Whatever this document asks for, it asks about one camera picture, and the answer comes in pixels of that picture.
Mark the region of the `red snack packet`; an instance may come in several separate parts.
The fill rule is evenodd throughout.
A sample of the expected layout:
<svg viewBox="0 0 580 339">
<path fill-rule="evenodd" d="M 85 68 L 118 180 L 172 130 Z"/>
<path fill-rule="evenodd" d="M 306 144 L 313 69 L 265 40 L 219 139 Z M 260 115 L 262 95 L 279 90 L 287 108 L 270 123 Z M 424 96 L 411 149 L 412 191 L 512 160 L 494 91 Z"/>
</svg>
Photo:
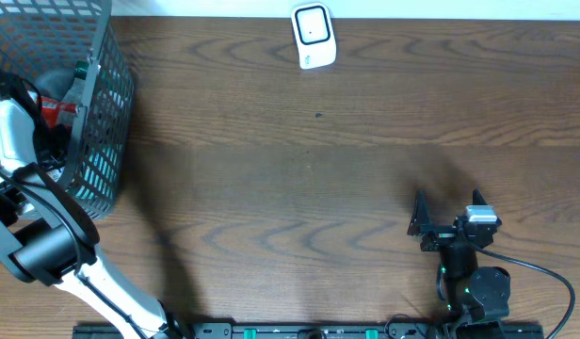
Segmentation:
<svg viewBox="0 0 580 339">
<path fill-rule="evenodd" d="M 41 115 L 50 129 L 63 126 L 69 131 L 72 130 L 77 117 L 76 104 L 59 102 L 51 98 L 42 97 L 40 105 Z"/>
</svg>

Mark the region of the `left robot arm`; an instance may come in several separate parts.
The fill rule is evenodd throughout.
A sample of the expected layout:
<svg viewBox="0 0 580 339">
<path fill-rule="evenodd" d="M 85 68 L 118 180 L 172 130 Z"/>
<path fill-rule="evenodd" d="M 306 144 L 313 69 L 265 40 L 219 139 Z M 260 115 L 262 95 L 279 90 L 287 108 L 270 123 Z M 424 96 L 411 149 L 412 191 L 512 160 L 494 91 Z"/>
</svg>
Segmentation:
<svg viewBox="0 0 580 339">
<path fill-rule="evenodd" d="M 12 232 L 17 212 L 0 194 L 0 262 L 22 282 L 40 282 L 83 300 L 125 338 L 190 337 L 161 301 L 107 259 L 92 219 L 44 169 L 67 135 L 48 126 L 40 91 L 31 82 L 0 70 L 1 184 L 40 214 Z"/>
</svg>

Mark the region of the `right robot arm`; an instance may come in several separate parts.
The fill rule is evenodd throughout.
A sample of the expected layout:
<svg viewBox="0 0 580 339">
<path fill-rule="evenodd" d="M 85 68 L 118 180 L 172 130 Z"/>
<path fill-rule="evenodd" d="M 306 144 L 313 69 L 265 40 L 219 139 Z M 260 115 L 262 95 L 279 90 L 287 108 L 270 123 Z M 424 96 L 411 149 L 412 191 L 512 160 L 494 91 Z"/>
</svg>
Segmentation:
<svg viewBox="0 0 580 339">
<path fill-rule="evenodd" d="M 431 219 L 425 194 L 419 190 L 408 234 L 421 239 L 422 251 L 435 251 L 441 262 L 437 294 L 449 316 L 426 331 L 426 338 L 506 338 L 501 319 L 509 315 L 510 275 L 499 266 L 480 266 L 477 251 L 493 242 L 502 222 L 478 190 L 472 203 L 450 225 Z"/>
</svg>

